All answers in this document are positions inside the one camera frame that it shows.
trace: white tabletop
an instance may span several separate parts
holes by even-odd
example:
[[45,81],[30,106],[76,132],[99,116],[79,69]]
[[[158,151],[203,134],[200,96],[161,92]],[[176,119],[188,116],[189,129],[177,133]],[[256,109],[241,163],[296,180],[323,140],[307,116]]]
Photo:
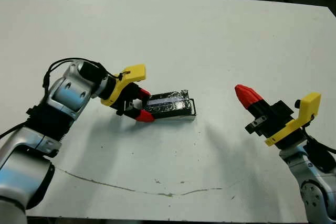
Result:
[[57,169],[45,199],[29,215],[306,221],[298,185],[277,148],[244,130],[253,117],[234,86],[292,108],[296,99],[321,92],[309,133],[336,147],[336,19],[326,7],[0,0],[0,10],[0,132],[27,118],[42,97],[47,67],[65,57],[99,61],[111,72],[144,63],[141,87],[188,89],[198,113],[193,122],[136,123],[91,101],[53,159]]

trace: black battery pack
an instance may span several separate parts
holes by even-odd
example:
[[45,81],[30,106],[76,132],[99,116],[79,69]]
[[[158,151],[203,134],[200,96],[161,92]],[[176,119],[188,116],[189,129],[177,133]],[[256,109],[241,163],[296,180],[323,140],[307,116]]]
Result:
[[195,102],[189,98],[187,90],[154,94],[143,104],[143,109],[150,112],[155,119],[193,120],[196,117]]

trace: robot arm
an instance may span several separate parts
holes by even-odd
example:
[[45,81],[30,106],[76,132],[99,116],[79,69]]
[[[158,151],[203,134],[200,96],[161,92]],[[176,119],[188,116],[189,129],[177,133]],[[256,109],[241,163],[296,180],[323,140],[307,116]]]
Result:
[[[50,73],[65,62],[71,62],[70,66],[49,89]],[[146,101],[150,96],[133,83],[143,79],[144,65],[128,67],[119,76],[97,62],[78,58],[56,61],[49,67],[41,103],[27,111],[28,120],[12,128],[14,133],[7,140],[0,141],[0,223],[26,223],[25,209],[43,199],[55,172],[44,156],[57,155],[61,139],[90,98],[100,97],[104,105],[117,109],[118,115],[154,120],[151,113],[132,105],[133,99]]]
[[276,145],[280,157],[296,178],[306,215],[311,224],[336,222],[335,150],[319,143],[306,133],[317,116],[321,95],[311,93],[296,102],[299,117],[282,101],[270,106],[253,89],[237,85],[236,94],[243,106],[255,117],[245,129],[264,135],[268,146]]

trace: yellow bracket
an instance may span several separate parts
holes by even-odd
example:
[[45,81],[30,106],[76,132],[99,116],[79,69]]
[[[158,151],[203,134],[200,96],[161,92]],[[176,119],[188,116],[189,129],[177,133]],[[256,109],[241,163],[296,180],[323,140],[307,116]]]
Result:
[[319,111],[320,101],[320,93],[313,92],[305,96],[300,102],[299,117],[295,120],[289,121],[283,129],[266,139],[265,143],[268,146],[272,146],[293,131],[296,131],[298,128],[311,121],[313,117],[315,118]]
[[116,81],[114,90],[112,91],[110,97],[106,100],[101,99],[100,102],[106,106],[111,106],[118,99],[121,91],[131,82],[142,81],[146,79],[146,67],[144,64],[134,65],[125,68],[122,71],[122,79]]

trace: screw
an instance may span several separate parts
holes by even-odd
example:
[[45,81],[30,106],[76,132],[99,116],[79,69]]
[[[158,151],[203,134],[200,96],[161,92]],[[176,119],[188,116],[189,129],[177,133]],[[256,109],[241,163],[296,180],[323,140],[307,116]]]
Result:
[[294,107],[299,109],[300,108],[300,103],[301,103],[301,100],[296,100],[295,104],[294,104]]

